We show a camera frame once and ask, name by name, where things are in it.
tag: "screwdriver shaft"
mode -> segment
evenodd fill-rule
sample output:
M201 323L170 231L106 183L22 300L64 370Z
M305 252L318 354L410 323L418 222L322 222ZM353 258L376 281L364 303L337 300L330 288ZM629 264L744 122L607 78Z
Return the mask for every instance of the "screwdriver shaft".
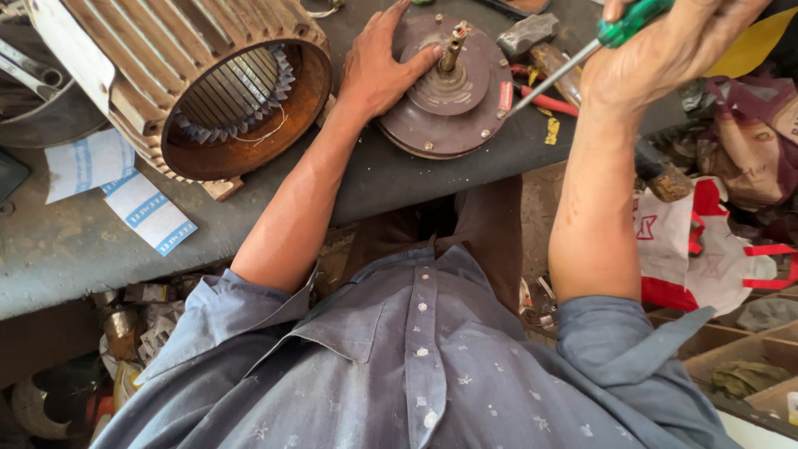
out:
M556 72L551 74L551 76L546 77L543 82L541 82L537 87L535 87L532 92L527 95L526 97L522 98L519 103L510 109L510 112L507 114L507 118L512 117L512 115L518 112L520 109L526 107L529 103L532 102L535 97L546 91L548 88L552 87L554 83L556 83L564 74L567 74L571 71L574 67L576 67L580 62L587 59L596 49L601 46L601 42L598 39L593 39L591 43L587 44L585 48L581 49L579 53L575 54L570 61L566 62L565 65L559 68Z

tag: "wire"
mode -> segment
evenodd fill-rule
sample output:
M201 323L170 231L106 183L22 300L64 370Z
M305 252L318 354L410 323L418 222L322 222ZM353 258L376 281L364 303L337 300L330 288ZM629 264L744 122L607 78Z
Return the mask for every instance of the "wire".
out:
M231 137L233 137L237 141L242 141L242 142L258 142L256 144L254 144L253 147L258 146L258 144L260 142L262 142L262 141L265 141L267 137L269 137L272 134L278 132L280 130L280 128L282 128L282 124L285 123L286 120L288 119L288 116L286 115L286 110L282 108L282 105L280 105L280 110L282 111L282 122L280 122L280 126L278 126L277 129L275 129L274 131L268 133L267 135L265 135L265 136L263 136L263 137L261 137L259 139L242 139L241 137L233 136L232 134L231 134Z
M335 11L338 11L338 8L339 8L339 6L335 6L332 10L324 11L324 12L321 12L321 13L313 13L313 12L308 11L307 15L311 16L312 18L325 18L325 17L331 15L332 13L334 13Z

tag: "floor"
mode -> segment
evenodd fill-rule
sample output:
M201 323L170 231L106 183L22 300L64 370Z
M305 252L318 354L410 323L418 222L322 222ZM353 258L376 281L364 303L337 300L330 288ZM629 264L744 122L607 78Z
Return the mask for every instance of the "floor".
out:
M548 238L563 188L565 162L549 165L523 174L521 195L521 227L523 238L523 278L529 285L531 298L543 294L535 281L548 272ZM343 273L346 256L356 226L331 229L322 246L316 293L329 295Z

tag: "patterned shirt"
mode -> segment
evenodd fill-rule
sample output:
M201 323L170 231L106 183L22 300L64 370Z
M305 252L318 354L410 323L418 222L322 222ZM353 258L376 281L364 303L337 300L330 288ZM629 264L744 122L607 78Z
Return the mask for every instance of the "patterned shirt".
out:
M674 353L711 317L655 331L639 304L559 310L525 341L468 252L388 256L309 310L205 276L144 386L94 448L738 447Z

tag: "green screwdriver handle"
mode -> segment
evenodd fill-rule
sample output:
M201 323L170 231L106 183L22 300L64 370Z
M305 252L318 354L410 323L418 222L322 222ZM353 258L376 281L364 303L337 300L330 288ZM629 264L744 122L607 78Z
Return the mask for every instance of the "green screwdriver handle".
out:
M599 20L598 41L606 48L618 48L632 38L651 19L674 5L674 0L639 0L626 7L615 23Z

